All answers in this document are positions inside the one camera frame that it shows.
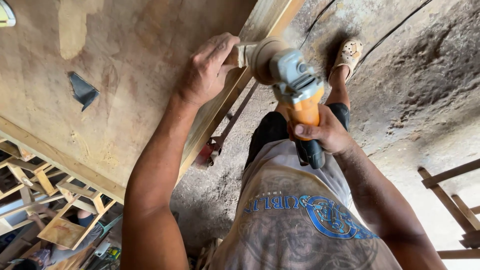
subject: black sandpaper piece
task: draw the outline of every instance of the black sandpaper piece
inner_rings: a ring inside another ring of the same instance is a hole
[[[100,92],[75,72],[70,74],[70,82],[73,86],[73,97],[84,105],[82,111],[84,111],[88,105],[92,104],[93,100],[100,95]]]

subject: grinder sanding disc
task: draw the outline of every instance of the grinder sanding disc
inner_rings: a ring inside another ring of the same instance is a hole
[[[279,37],[267,37],[257,45],[252,54],[250,67],[254,78],[259,83],[266,86],[277,83],[270,73],[270,60],[275,54],[288,48],[288,44]]]

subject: dusty floor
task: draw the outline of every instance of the dusty floor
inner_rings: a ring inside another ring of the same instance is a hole
[[[368,51],[422,4],[419,0],[388,6],[379,2],[386,1],[337,1],[314,26],[301,50],[321,76],[326,77],[325,67],[343,38],[358,35]],[[305,29],[326,4],[306,1],[286,31],[293,46],[302,43]],[[433,175],[480,158],[479,74],[480,3],[433,0],[385,40],[348,85],[350,133],[413,206],[437,250],[461,249],[458,240],[463,231],[423,187],[417,167],[424,166]],[[188,250],[194,252],[210,238],[222,238],[229,231],[250,137],[275,106],[271,90],[258,88],[215,166],[207,171],[190,168],[175,189],[170,206],[180,213]],[[477,206],[479,176],[480,172],[473,172],[442,186],[450,195],[459,194],[470,207]],[[479,262],[445,261],[449,269]]]

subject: person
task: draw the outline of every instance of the person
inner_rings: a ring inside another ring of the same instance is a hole
[[[45,213],[49,217],[54,218],[57,215],[57,212],[49,209],[45,205],[34,204],[32,206],[35,213],[28,216],[29,220],[34,221],[37,226],[40,228],[40,231],[45,229],[45,224],[39,218],[38,214]],[[87,227],[90,222],[94,219],[92,213],[85,210],[78,210],[76,214],[77,219],[75,223]],[[43,270],[48,266],[52,266],[56,263],[59,263],[65,259],[70,258],[71,256],[79,253],[88,247],[103,231],[103,227],[100,223],[97,222],[91,231],[85,236],[85,238],[80,242],[75,250],[68,249],[66,247],[49,243],[45,240],[41,240],[41,249],[34,252],[30,256],[24,259],[16,259],[12,261],[15,263],[13,270]]]
[[[188,268],[169,201],[195,115],[222,90],[233,68],[222,63],[238,42],[224,33],[192,55],[140,155],[125,195],[123,269]],[[233,225],[209,270],[445,269],[412,207],[347,132],[345,83],[362,50],[356,39],[342,44],[318,126],[288,124],[282,106],[262,119]],[[321,169],[300,166],[292,135],[319,140],[329,153]],[[350,191],[366,226],[345,206]]]

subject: hand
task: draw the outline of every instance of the hand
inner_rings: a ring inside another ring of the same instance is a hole
[[[31,216],[27,215],[27,219],[30,221],[39,221],[40,217],[37,214],[33,213]]]
[[[295,134],[302,138],[319,140],[325,151],[333,155],[341,155],[356,145],[329,107],[318,104],[318,113],[320,114],[318,126],[297,124]],[[292,134],[292,129],[289,128],[288,132]]]
[[[35,203],[31,206],[32,210],[35,211],[37,214],[45,213],[48,207],[44,206],[43,204]]]
[[[201,107],[223,89],[233,65],[223,62],[240,38],[230,33],[212,37],[194,53],[179,82],[179,94],[188,103]]]

